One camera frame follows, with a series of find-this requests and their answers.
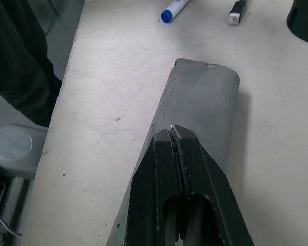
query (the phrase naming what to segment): table surface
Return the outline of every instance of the table surface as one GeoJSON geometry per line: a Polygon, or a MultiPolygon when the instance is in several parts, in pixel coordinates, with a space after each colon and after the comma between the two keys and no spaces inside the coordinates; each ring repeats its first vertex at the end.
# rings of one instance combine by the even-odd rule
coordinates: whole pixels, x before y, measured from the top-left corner
{"type": "Polygon", "coordinates": [[[291,0],[192,0],[170,24],[169,0],[102,0],[83,10],[21,245],[104,246],[174,61],[240,76],[227,176],[254,244],[308,245],[308,43],[291,0]]]}

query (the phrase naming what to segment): gray fabric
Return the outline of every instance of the gray fabric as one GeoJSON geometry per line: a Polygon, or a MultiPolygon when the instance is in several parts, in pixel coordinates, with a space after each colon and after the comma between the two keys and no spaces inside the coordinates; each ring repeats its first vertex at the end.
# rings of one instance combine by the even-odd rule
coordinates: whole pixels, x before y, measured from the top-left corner
{"type": "MultiPolygon", "coordinates": [[[[170,125],[191,129],[223,171],[237,105],[239,76],[230,68],[178,59],[172,69],[136,168],[152,137],[170,125]]],[[[131,181],[123,198],[107,246],[122,245],[125,237],[131,181]]]]}

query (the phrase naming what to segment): cable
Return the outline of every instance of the cable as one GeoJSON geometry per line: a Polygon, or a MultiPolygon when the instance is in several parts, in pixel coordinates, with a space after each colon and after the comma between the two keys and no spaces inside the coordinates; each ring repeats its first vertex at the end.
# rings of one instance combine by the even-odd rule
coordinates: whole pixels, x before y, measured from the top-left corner
{"type": "Polygon", "coordinates": [[[0,218],[0,223],[7,229],[8,232],[10,232],[11,234],[17,236],[17,237],[21,237],[22,234],[18,233],[16,231],[14,231],[13,229],[11,229],[1,218],[0,218]]]}

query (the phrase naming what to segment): black pants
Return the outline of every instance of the black pants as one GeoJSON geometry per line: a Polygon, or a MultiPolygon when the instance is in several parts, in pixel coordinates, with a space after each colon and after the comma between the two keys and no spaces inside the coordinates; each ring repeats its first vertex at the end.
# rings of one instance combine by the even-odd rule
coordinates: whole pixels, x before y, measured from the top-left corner
{"type": "Polygon", "coordinates": [[[41,126],[49,126],[61,87],[47,50],[27,0],[0,0],[0,96],[41,126]]]}

